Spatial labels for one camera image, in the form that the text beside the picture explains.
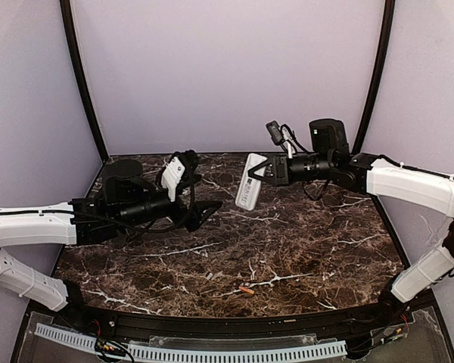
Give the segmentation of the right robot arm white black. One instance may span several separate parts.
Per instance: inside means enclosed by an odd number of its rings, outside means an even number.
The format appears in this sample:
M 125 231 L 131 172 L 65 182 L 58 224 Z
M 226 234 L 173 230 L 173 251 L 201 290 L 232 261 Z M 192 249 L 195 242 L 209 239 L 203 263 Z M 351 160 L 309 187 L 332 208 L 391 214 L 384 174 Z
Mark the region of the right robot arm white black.
M 333 183 L 359 194 L 404 200 L 442 213 L 452 222 L 447 236 L 395 277 L 379 300 L 391 305 L 407 304 L 454 270 L 454 175 L 407 166 L 385 155 L 353 154 L 340 120 L 309 123 L 312 151 L 301 146 L 287 125 L 272 121 L 266 129 L 283 152 L 269 157 L 248 155 L 237 206 L 252 210 L 262 183 L 288 186 L 313 181 Z

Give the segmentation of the white remote control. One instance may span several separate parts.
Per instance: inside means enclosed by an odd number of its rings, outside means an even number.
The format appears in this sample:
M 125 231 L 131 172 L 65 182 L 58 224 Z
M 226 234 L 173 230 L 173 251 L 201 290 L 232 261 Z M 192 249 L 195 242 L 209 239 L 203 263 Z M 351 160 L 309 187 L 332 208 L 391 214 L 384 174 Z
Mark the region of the white remote control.
M 235 198 L 235 205 L 237 207 L 247 211 L 255 209 L 258 196 L 260 195 L 262 182 L 256 178 L 250 177 L 248 172 L 266 160 L 267 157 L 260 154 L 250 153 L 247 155 L 241 182 Z

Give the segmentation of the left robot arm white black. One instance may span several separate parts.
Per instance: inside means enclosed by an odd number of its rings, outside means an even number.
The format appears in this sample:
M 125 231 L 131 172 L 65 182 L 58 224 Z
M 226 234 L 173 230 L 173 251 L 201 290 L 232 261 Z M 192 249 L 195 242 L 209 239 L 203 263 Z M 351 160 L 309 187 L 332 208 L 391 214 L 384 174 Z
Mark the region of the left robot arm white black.
M 8 247 L 58 244 L 101 244 L 127 231 L 153 234 L 156 221 L 169 219 L 167 233 L 198 230 L 221 206 L 218 200 L 197 201 L 194 186 L 197 156 L 177 153 L 159 171 L 155 182 L 143 177 L 137 160 L 119 160 L 103 169 L 101 190 L 93 198 L 72 199 L 49 206 L 0 208 L 0 286 L 42 304 L 53 312 L 79 313 L 79 286 L 44 275 L 7 252 Z

